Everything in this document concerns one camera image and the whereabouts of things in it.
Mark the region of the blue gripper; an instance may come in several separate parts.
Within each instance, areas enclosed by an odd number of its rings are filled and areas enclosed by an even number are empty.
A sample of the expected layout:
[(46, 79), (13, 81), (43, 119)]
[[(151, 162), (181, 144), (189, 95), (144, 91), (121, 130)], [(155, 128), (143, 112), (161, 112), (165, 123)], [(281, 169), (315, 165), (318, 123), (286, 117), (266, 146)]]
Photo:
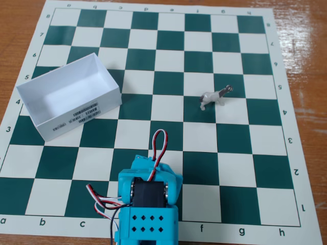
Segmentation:
[(161, 162), (157, 167), (154, 167), (154, 165), (155, 162), (151, 157), (136, 155), (132, 162), (130, 175), (133, 177), (149, 177), (155, 170), (154, 177), (174, 176), (174, 172), (169, 165)]

